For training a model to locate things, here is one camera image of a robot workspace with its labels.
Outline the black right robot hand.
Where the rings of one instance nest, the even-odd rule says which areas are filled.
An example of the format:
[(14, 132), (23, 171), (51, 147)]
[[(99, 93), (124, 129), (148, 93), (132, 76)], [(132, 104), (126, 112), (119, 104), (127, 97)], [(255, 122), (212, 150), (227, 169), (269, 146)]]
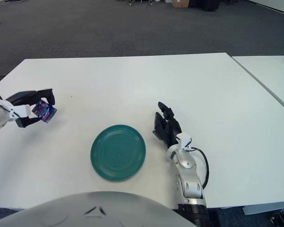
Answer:
[(177, 144), (177, 135), (182, 132), (178, 121), (174, 118), (174, 113), (171, 108), (167, 107), (162, 102), (158, 102), (158, 107), (163, 113), (155, 113), (153, 134), (165, 143), (169, 148)]

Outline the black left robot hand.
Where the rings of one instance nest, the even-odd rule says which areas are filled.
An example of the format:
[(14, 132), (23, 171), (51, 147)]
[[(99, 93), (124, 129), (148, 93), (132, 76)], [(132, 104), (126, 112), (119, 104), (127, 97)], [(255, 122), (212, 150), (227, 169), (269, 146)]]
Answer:
[[(6, 100), (9, 101), (14, 106), (17, 105), (35, 105), (41, 101), (42, 98), (45, 98), (49, 105), (55, 105), (55, 98), (53, 95), (53, 89), (44, 89), (39, 91), (23, 91), (18, 92)], [(20, 117), (16, 119), (18, 127), (25, 128), (33, 123), (38, 122), (39, 118), (29, 118), (29, 117)]]

